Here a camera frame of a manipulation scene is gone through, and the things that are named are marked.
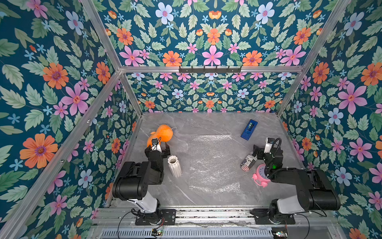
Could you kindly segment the clear bubble wrap sheet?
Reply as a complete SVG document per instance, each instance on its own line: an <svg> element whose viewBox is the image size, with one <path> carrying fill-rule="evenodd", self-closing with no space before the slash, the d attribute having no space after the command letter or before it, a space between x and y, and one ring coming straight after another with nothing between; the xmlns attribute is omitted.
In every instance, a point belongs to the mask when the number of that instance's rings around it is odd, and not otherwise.
<svg viewBox="0 0 382 239"><path fill-rule="evenodd" d="M239 167L230 134L192 137L189 187L204 193L239 191Z"/></svg>

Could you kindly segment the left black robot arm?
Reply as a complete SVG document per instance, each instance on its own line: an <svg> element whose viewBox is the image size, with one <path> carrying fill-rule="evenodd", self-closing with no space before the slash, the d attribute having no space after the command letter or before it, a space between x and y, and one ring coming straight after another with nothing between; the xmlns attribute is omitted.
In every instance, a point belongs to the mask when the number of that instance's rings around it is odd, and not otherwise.
<svg viewBox="0 0 382 239"><path fill-rule="evenodd" d="M124 163L113 184L112 196L135 204L143 213L153 214L159 210L160 203L148 192L148 186L162 184L164 159L170 156L171 152L165 143L164 149L159 145L147 147L145 154L147 161Z"/></svg>

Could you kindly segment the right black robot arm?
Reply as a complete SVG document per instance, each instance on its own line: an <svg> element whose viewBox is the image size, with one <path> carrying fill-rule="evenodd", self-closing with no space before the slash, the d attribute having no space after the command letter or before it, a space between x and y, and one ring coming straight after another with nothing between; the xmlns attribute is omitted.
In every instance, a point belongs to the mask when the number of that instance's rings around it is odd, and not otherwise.
<svg viewBox="0 0 382 239"><path fill-rule="evenodd" d="M258 166L259 172L253 175L255 183L266 187L270 182L293 185L296 194L283 199L274 199L264 212L274 221L296 213L309 211L337 211L341 203L322 170L305 170L283 167L283 153L280 147L269 150L253 147L252 155L264 163Z"/></svg>

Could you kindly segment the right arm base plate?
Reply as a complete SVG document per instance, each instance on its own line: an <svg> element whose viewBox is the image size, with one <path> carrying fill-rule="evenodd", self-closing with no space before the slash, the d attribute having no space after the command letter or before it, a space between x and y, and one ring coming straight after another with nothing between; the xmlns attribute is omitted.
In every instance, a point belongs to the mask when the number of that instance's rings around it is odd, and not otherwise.
<svg viewBox="0 0 382 239"><path fill-rule="evenodd" d="M277 214L277 211L269 209L252 209L250 214L254 216L257 225L295 224L295 219L292 214Z"/></svg>

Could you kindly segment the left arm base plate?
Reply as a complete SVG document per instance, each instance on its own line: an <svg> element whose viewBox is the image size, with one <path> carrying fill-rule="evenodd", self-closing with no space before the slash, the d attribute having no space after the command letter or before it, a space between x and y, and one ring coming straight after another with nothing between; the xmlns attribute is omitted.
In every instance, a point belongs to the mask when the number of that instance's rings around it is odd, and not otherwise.
<svg viewBox="0 0 382 239"><path fill-rule="evenodd" d="M175 209L159 209L154 213L139 213L136 217L136 226L173 226L175 225L177 211Z"/></svg>

